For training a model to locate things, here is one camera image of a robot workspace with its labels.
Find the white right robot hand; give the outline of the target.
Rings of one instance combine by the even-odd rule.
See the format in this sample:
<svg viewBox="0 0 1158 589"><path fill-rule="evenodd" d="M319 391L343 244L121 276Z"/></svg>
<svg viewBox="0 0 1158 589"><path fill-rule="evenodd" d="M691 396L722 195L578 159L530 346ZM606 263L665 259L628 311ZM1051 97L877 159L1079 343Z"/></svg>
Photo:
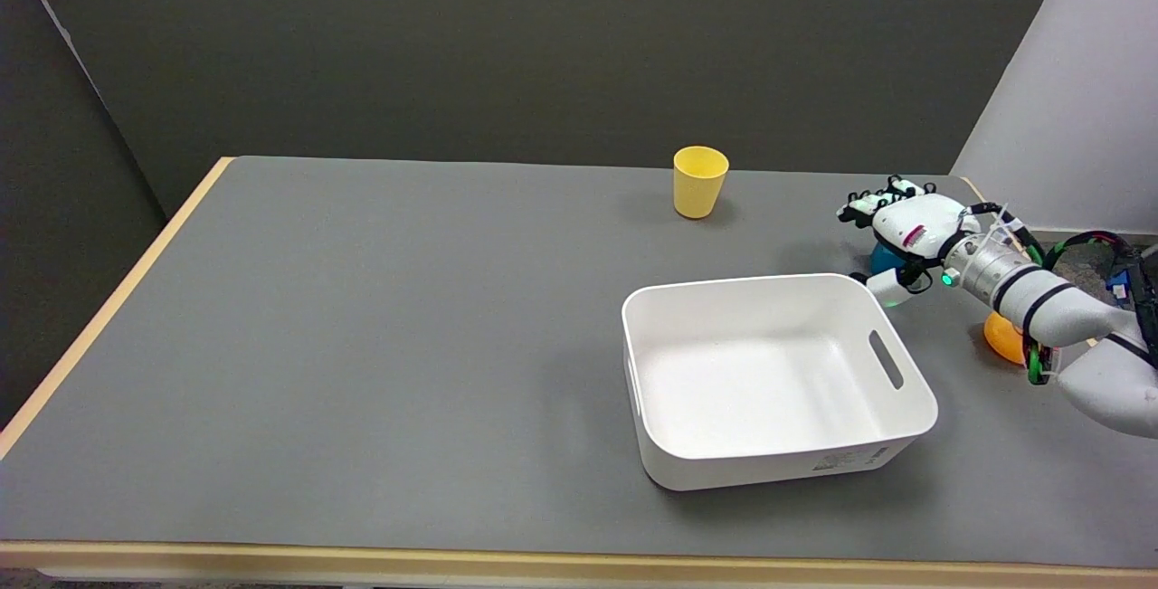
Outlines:
<svg viewBox="0 0 1158 589"><path fill-rule="evenodd" d="M837 211L843 223L870 229L901 266L866 277L863 284L884 308L906 303L915 295L944 285L958 287L963 264L947 264L952 246L981 231L979 218L963 203L937 192L937 185L916 185L891 176L887 185L848 196Z"/></svg>

